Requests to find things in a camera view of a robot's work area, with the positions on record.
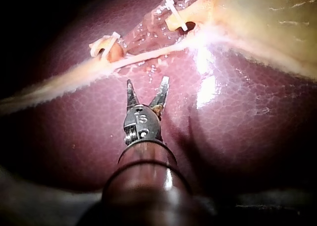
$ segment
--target white clip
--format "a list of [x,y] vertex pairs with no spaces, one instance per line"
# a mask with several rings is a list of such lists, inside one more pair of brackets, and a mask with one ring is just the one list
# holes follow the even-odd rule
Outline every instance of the white clip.
[[174,6],[175,2],[174,0],[166,0],[165,6],[168,10],[171,10],[172,13],[175,15],[176,19],[178,20],[179,23],[181,23],[181,27],[184,31],[187,31],[188,28],[186,26],[186,23],[184,22],[184,20],[182,20],[182,18],[180,17],[179,13],[177,12],[175,6]]
[[103,54],[101,55],[102,58],[106,57],[108,53],[110,52],[110,49],[114,45],[115,41],[119,39],[121,36],[117,32],[113,32],[112,39],[110,40],[110,43],[107,45],[107,48],[104,50]]

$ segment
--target metal jaw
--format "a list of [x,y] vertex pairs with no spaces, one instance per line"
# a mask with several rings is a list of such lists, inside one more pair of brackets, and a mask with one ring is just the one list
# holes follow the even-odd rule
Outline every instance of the metal jaw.
[[149,105],[140,104],[131,80],[127,81],[127,116],[124,120],[125,144],[137,140],[162,141],[160,120],[169,88],[169,78],[163,77],[158,93]]

